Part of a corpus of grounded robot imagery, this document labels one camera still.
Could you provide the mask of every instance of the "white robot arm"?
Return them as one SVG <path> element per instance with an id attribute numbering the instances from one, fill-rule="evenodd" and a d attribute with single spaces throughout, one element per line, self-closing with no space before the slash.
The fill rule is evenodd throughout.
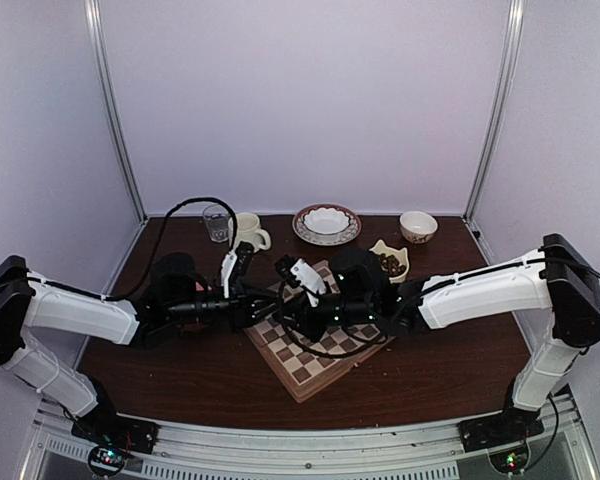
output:
<path id="1" fill-rule="evenodd" d="M 383 313 L 402 315 L 410 324 L 425 330 L 512 310 L 553 308 L 553 324 L 512 383 L 503 412 L 460 425 L 467 440 L 465 449 L 469 451 L 527 435 L 547 395 L 578 353 L 600 340 L 597 279 L 566 265 L 587 263 L 562 237 L 551 235 L 544 240 L 541 249 L 511 262 L 405 282 L 396 290 L 387 287 L 388 281 L 384 283 L 382 274 L 356 276 L 361 271 L 368 273 L 379 268 L 379 263 L 374 265 L 374 260 L 368 260 L 366 251 L 353 252 L 346 258 L 336 256 L 337 261 L 330 262 L 340 294 L 327 293 L 320 275 L 302 260 L 285 257 L 276 268 L 283 277 L 294 277 L 296 286 L 308 291 L 298 317 L 313 316 L 313 320 L 324 319 L 325 324 L 329 319 L 331 324 L 336 321 L 339 325 L 369 323 L 374 318 L 369 315 L 374 304 L 367 294 L 372 291 L 380 292 L 376 299 L 383 305 Z M 68 415 L 80 422 L 78 431 L 74 430 L 78 436 L 87 433 L 92 440 L 104 437 L 122 445 L 127 437 L 132 437 L 134 451 L 150 452 L 155 424 L 130 422 L 117 416 L 104 388 L 59 362 L 30 329 L 54 328 L 100 337 L 118 345 L 149 348 L 176 336 L 181 319 L 200 321 L 230 316 L 235 330 L 251 326 L 269 315 L 277 302 L 271 292 L 239 281 L 246 272 L 249 255 L 240 248 L 230 252 L 223 263 L 222 287 L 196 291 L 200 277 L 195 274 L 193 259 L 172 254 L 157 262 L 148 294 L 145 292 L 137 302 L 109 301 L 61 286 L 29 271 L 24 259 L 10 257 L 0 266 L 0 367 L 63 405 Z M 347 292 L 351 298 L 360 294 L 364 300 L 346 303 L 343 299 Z"/>

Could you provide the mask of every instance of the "white mug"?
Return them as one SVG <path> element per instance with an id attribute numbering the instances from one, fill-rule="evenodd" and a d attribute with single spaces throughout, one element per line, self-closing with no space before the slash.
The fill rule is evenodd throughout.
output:
<path id="1" fill-rule="evenodd" d="M 271 236 L 269 232 L 260 228 L 260 218 L 255 213 L 238 213 L 236 219 L 238 220 L 238 233 L 235 247 L 240 245 L 240 242 L 248 242 L 253 245 L 254 253 L 271 248 Z M 229 238 L 232 236 L 233 221 L 229 219 Z"/>

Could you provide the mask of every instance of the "white bowl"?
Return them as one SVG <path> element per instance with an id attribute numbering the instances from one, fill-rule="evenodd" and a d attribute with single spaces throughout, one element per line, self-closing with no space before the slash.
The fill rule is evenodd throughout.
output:
<path id="1" fill-rule="evenodd" d="M 400 215 L 400 232 L 411 243 L 427 243 L 438 230 L 438 222 L 428 213 L 404 212 Z"/>
<path id="2" fill-rule="evenodd" d="M 407 278 L 407 273 L 409 273 L 409 256 L 407 255 L 407 247 L 403 247 L 402 249 L 397 250 L 395 248 L 388 247 L 387 244 L 384 243 L 384 240 L 378 240 L 376 244 L 369 250 L 375 253 L 376 255 L 380 255 L 381 253 L 384 253 L 387 256 L 393 255 L 398 259 L 400 265 L 404 265 L 405 267 L 407 267 L 404 273 L 398 275 L 397 277 L 389 277 L 389 281 L 391 283 L 404 282 L 405 278 Z"/>
<path id="3" fill-rule="evenodd" d="M 312 232 L 320 235 L 333 235 L 347 228 L 349 219 L 341 210 L 322 207 L 307 213 L 304 217 L 304 224 Z"/>

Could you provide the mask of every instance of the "dark wooden tabletop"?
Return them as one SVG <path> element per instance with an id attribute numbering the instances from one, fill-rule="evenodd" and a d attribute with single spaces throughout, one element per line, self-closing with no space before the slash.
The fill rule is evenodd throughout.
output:
<path id="1" fill-rule="evenodd" d="M 116 291 L 144 269 L 161 220 L 151 220 L 132 252 Z M 438 218 L 425 245 L 408 245 L 396 217 L 364 216 L 353 242 L 368 248 L 379 238 L 408 246 L 409 277 L 445 274 L 484 265 L 459 218 Z M 247 279 L 267 287 L 278 281 L 273 264 L 283 254 L 310 264 L 338 247 L 316 247 L 296 237 L 290 216 L 262 217 L 273 241 L 256 254 Z M 159 255 L 184 251 L 211 279 L 226 253 L 199 218 L 174 218 Z M 80 370 L 99 379 L 122 413 L 234 428 L 331 429 L 394 426 L 463 417 L 500 409 L 528 351 L 510 314 L 471 320 L 427 335 L 402 337 L 359 368 L 302 404 L 293 400 L 243 333 L 226 327 L 137 351 L 91 339 Z"/>

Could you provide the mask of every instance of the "small bowl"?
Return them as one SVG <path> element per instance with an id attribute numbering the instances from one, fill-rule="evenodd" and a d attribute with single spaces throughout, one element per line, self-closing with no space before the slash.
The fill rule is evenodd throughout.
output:
<path id="1" fill-rule="evenodd" d="M 408 242 L 427 243 L 438 230 L 438 222 L 428 213 L 404 212 L 400 215 L 400 232 Z"/>
<path id="2" fill-rule="evenodd" d="M 407 278 L 407 273 L 409 273 L 409 257 L 407 256 L 407 248 L 402 248 L 400 250 L 396 250 L 395 248 L 387 247 L 387 244 L 384 243 L 383 240 L 378 240 L 376 244 L 369 249 L 376 255 L 380 255 L 384 253 L 385 255 L 393 255 L 398 259 L 400 265 L 404 265 L 407 269 L 404 273 L 398 275 L 397 277 L 389 277 L 389 281 L 391 283 L 402 283 L 404 279 Z"/>

